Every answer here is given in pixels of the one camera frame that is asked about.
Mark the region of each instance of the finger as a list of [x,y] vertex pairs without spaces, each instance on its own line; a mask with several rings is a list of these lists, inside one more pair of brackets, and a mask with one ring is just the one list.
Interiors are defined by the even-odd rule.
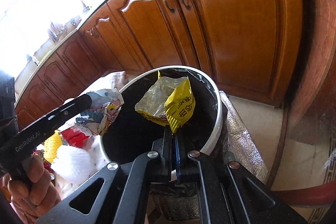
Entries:
[[59,193],[57,192],[57,198],[56,198],[56,202],[55,202],[54,206],[57,205],[60,202],[61,202],[61,197],[59,196]]
[[55,204],[57,200],[57,190],[55,187],[50,183],[50,186],[48,188],[48,191],[40,203],[35,209],[35,212],[41,216],[45,214],[47,211],[49,211]]
[[12,197],[12,203],[16,203],[18,206],[20,206],[24,212],[27,212],[32,216],[38,217],[35,210],[33,210],[23,199],[15,199]]
[[43,160],[34,155],[29,163],[29,171],[27,173],[28,178],[32,183],[36,183],[43,176],[43,172]]
[[49,185],[50,185],[50,174],[47,170],[44,170],[44,173],[40,180],[36,183],[34,183],[31,187],[31,191],[29,193],[29,198],[32,203],[35,205],[38,205],[41,203],[41,201],[44,199]]
[[22,199],[28,197],[28,189],[20,180],[8,181],[8,190],[15,199]]

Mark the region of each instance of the wooden cabinet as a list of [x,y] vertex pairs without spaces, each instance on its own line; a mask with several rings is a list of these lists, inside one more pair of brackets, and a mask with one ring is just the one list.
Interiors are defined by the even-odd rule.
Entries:
[[151,68],[199,67],[196,51],[177,0],[109,0],[128,41],[141,50]]
[[62,103],[76,98],[86,88],[56,53],[48,58],[37,75]]
[[302,0],[180,0],[201,69],[219,89],[279,106],[300,43]]
[[18,102],[15,111],[20,131],[40,117],[22,98]]
[[80,28],[80,34],[106,69],[144,71],[139,48],[126,39],[109,7],[103,5]]
[[30,81],[21,99],[26,102],[29,109],[37,114],[35,119],[63,104],[60,98],[54,95],[37,75]]
[[57,54],[84,86],[89,86],[105,72],[78,33],[63,43],[57,49]]

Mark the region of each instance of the transparent plastic bag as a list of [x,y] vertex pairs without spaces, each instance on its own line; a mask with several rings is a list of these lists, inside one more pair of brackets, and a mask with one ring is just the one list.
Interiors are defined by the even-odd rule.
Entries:
[[173,133],[193,115],[195,99],[188,77],[160,77],[152,85],[135,110],[147,120],[162,126],[170,125]]

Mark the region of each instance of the plastic bag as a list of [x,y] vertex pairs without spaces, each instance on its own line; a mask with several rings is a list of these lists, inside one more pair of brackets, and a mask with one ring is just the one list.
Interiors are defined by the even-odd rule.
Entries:
[[91,99],[91,109],[76,117],[75,127],[87,136],[104,135],[124,104],[123,97],[117,89],[102,89],[87,92]]
[[160,77],[135,105],[147,120],[162,126],[170,125],[173,133],[193,115],[195,98],[188,77]]

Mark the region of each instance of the trash can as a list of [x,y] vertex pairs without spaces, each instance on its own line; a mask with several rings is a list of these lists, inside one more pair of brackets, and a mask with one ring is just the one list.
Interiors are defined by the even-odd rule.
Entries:
[[[124,105],[108,131],[100,137],[100,148],[106,161],[124,164],[133,161],[138,155],[150,151],[153,141],[163,138],[164,127],[145,119],[134,107],[146,91],[157,81],[158,70],[161,76],[170,78],[189,77],[195,98],[192,117],[183,125],[184,141],[194,150],[222,160],[226,152],[227,109],[221,101],[214,81],[204,72],[186,66],[166,66],[136,77],[120,92]],[[199,218],[195,183],[176,184],[176,170],[172,171],[172,182],[152,184],[151,194],[159,213],[170,221],[184,221]]]
[[187,66],[166,66],[150,70],[127,83],[120,92],[125,104],[108,131],[100,137],[100,147],[107,161],[125,164],[152,148],[153,141],[163,138],[164,127],[151,122],[135,110],[135,104],[161,76],[188,76],[195,97],[192,117],[184,124],[183,134],[196,150],[209,155],[223,125],[222,101],[214,81],[204,72]]

